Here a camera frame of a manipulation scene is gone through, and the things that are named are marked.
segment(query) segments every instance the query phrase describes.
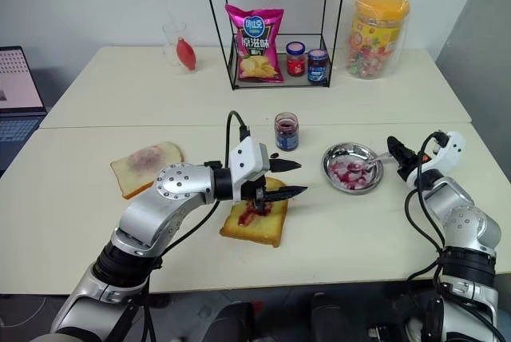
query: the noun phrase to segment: blue jar lid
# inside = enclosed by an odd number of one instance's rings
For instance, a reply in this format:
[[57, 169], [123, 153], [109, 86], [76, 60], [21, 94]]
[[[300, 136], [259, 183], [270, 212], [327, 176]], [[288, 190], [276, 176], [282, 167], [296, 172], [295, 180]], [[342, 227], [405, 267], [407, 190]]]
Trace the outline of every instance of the blue jar lid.
[[299, 56], [305, 52], [305, 45], [300, 41], [293, 41], [286, 45], [286, 51], [291, 56]]
[[321, 61], [328, 57], [328, 53], [325, 49], [313, 49], [309, 52], [309, 58], [311, 60]]

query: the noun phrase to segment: potato chips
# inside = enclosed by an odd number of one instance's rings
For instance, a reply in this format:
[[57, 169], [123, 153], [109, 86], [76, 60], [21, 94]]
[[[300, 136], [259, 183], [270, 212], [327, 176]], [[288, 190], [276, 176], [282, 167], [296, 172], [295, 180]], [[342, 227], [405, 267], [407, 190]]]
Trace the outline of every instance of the potato chips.
[[258, 9], [245, 12], [226, 5], [229, 18], [237, 29], [239, 78], [258, 78], [264, 82], [283, 82], [277, 60], [275, 38], [283, 9]]

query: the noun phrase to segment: metal plate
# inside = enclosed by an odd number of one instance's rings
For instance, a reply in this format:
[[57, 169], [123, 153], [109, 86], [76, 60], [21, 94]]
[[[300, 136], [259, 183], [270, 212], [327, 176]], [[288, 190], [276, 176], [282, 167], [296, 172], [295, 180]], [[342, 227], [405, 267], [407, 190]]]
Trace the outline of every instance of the metal plate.
[[342, 183], [335, 175], [333, 175], [331, 172], [331, 166], [335, 162], [345, 162], [348, 164], [356, 161], [370, 161], [376, 157], [377, 154], [364, 145], [356, 144], [354, 142], [345, 142], [334, 145], [325, 152], [321, 161], [321, 169], [323, 170], [323, 174], [327, 180], [336, 189], [349, 194], [365, 194], [374, 189], [382, 180], [383, 164], [381, 161], [376, 161], [374, 163], [374, 167], [367, 174], [369, 181], [367, 182], [366, 187], [362, 189], [348, 189], [345, 183]]

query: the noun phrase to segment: logo on bag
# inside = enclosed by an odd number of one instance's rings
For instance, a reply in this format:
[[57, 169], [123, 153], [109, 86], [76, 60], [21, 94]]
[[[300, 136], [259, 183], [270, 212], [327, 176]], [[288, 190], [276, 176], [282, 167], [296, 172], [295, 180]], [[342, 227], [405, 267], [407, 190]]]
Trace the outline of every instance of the logo on bag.
[[259, 16], [247, 17], [243, 21], [243, 28], [248, 36], [261, 37], [264, 32], [264, 21]]

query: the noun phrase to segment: bread slice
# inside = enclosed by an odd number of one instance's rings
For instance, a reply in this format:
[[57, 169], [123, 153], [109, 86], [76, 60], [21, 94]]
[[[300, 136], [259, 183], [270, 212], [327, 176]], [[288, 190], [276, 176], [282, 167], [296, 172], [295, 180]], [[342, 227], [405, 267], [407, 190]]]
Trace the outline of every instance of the bread slice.
[[[277, 190], [281, 186], [285, 186], [282, 181], [266, 178], [267, 190]], [[225, 220], [220, 234], [224, 237], [273, 245], [274, 248], [278, 248], [286, 219], [287, 200], [268, 202], [265, 213], [267, 214], [256, 214], [252, 203], [246, 201], [233, 205], [231, 215]]]
[[122, 196], [129, 199], [146, 190], [154, 182], [154, 178], [165, 166], [182, 162], [183, 155], [172, 142], [162, 142], [148, 146], [110, 164]]

